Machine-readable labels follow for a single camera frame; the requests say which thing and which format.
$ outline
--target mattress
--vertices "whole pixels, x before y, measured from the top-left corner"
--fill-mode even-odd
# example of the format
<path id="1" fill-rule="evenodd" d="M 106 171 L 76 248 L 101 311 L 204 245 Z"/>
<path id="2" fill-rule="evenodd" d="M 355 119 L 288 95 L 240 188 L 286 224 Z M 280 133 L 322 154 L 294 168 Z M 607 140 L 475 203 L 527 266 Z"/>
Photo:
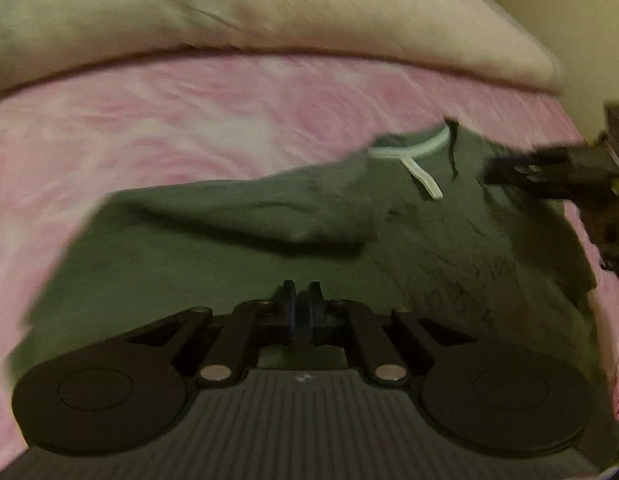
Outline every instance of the mattress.
<path id="1" fill-rule="evenodd" d="M 27 307 L 110 192 L 250 179 L 341 158 L 381 132 L 458 118 L 517 148 L 579 141 L 551 96 L 388 62 L 191 54 L 99 68 L 0 100 L 0 470 L 25 448 L 3 369 Z M 619 416 L 619 280 L 596 269 Z"/>

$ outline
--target pink bed sheet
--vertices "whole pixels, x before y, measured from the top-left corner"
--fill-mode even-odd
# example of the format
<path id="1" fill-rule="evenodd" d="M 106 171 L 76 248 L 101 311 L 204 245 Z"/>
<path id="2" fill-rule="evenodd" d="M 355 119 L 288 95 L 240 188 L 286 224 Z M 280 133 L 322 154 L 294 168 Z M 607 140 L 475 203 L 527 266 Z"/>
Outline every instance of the pink bed sheet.
<path id="1" fill-rule="evenodd" d="M 0 100 L 0 469 L 24 450 L 4 359 L 68 240 L 106 194 L 326 162 L 376 133 L 458 118 L 519 148 L 579 140 L 546 94 L 387 62 L 188 55 L 101 68 Z M 568 209 L 597 269 L 573 208 Z M 619 281 L 597 272 L 619 414 Z"/>

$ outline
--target rose pattern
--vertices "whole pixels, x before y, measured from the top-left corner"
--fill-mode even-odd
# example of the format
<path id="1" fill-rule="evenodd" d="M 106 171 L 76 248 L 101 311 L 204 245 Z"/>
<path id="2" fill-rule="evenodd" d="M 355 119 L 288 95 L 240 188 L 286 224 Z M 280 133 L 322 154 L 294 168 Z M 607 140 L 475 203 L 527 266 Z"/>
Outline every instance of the rose pattern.
<path id="1" fill-rule="evenodd" d="M 579 139 L 547 94 L 327 56 L 165 56 L 1 99 L 0 469 L 24 448 L 2 363 L 65 244 L 107 193 L 336 160 L 379 132 L 418 130 L 445 115 L 521 148 Z M 598 269 L 577 214 L 567 214 Z M 614 330 L 619 413 L 619 281 L 596 272 L 600 315 Z"/>

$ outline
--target dark green garment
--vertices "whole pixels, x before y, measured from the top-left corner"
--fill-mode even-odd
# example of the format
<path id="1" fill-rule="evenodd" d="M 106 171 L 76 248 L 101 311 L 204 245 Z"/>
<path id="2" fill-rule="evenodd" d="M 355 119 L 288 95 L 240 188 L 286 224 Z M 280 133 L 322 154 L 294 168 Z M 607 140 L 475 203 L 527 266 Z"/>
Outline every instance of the dark green garment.
<path id="1" fill-rule="evenodd" d="M 378 144 L 427 139 L 387 136 Z M 318 280 L 328 298 L 377 312 L 410 306 L 554 355 L 599 380 L 587 309 L 591 270 L 556 208 L 484 189 L 503 148 L 461 131 L 420 159 L 445 197 L 433 201 L 398 160 L 367 150 L 336 164 L 252 182 L 201 182 L 113 195 L 32 307 L 11 355 L 16 377 L 58 354 L 195 305 L 217 314 Z"/>

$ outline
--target pink floral fabric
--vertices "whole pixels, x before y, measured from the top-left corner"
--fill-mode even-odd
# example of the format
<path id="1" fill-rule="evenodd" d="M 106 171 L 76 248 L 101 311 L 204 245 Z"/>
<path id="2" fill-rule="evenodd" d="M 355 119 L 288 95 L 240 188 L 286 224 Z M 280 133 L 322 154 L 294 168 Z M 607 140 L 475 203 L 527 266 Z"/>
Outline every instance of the pink floral fabric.
<path id="1" fill-rule="evenodd" d="M 546 94 L 347 58 L 174 56 L 1 99 L 0 469 L 25 448 L 3 361 L 63 248 L 105 195 L 335 160 L 375 134 L 419 130 L 446 115 L 519 148 L 579 140 Z M 597 269 L 595 249 L 584 243 Z M 597 275 L 619 412 L 619 281 Z"/>

